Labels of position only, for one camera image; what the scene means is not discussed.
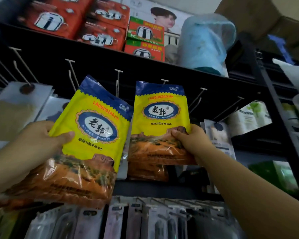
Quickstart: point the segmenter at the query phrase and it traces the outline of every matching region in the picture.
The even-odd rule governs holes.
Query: hand
[[[23,157],[23,161],[33,164],[30,169],[35,168],[58,153],[64,144],[74,138],[74,132],[50,137],[48,132],[53,125],[52,121],[30,123],[3,150],[18,154],[18,157]]]
[[[197,158],[202,158],[206,149],[215,147],[201,127],[191,124],[191,130],[191,134],[188,135],[176,130],[172,130],[171,134],[183,144],[188,152],[194,155],[196,162],[199,162]]]

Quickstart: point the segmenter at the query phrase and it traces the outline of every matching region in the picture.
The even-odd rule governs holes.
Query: red box
[[[95,0],[87,16],[127,30],[129,7],[110,0]]]
[[[94,0],[46,0],[45,3],[59,8],[71,8],[74,11],[81,12],[82,16],[88,11],[88,8]]]
[[[76,40],[122,51],[125,41],[125,29],[89,19],[76,36]]]
[[[164,47],[146,42],[126,40],[124,52],[143,58],[165,61]]]
[[[164,46],[164,27],[131,17],[127,37]]]
[[[79,11],[33,1],[18,21],[28,28],[72,39],[83,20]]]

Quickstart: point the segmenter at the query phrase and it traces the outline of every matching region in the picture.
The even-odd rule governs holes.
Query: desert landscape image
[[[116,179],[113,164],[111,157],[102,154],[89,160],[57,155],[33,169],[6,193],[99,207],[99,200],[109,202],[112,197]]]
[[[143,132],[132,134],[128,161],[165,165],[196,164],[194,157],[171,135],[172,130],[187,134],[183,126],[168,128],[162,136],[146,136]]]

